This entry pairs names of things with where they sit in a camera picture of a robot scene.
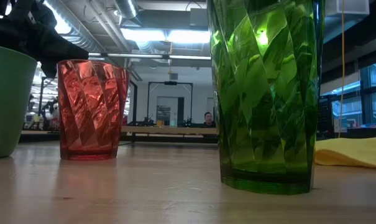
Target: red plastic tumbler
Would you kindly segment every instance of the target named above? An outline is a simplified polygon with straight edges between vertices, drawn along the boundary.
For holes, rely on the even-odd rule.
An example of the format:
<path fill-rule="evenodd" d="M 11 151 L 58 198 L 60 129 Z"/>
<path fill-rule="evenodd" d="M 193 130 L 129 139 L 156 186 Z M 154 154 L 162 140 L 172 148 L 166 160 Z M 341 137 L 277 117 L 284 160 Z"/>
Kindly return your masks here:
<path fill-rule="evenodd" d="M 129 72 L 109 63 L 58 63 L 62 159 L 100 160 L 117 155 Z"/>

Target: green flower pot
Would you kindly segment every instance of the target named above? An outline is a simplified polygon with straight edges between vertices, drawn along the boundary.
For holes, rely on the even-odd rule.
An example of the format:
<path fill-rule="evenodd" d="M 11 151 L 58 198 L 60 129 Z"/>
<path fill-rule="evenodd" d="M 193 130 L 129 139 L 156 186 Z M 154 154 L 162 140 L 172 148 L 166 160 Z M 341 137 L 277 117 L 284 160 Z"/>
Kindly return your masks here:
<path fill-rule="evenodd" d="M 36 66 L 33 58 L 0 47 L 0 157 L 18 144 Z"/>
<path fill-rule="evenodd" d="M 309 192 L 324 0 L 209 0 L 221 180 Z"/>

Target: workbench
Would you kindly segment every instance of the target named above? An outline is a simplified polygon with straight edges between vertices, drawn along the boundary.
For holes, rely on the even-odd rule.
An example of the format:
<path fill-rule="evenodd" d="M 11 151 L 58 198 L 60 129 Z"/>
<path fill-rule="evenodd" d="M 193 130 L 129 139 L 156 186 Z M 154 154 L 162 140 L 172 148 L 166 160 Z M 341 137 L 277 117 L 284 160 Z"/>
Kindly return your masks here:
<path fill-rule="evenodd" d="M 135 143 L 61 161 L 59 142 L 0 159 L 0 223 L 376 223 L 376 169 L 315 167 L 314 189 L 264 195 L 221 183 L 215 144 Z"/>

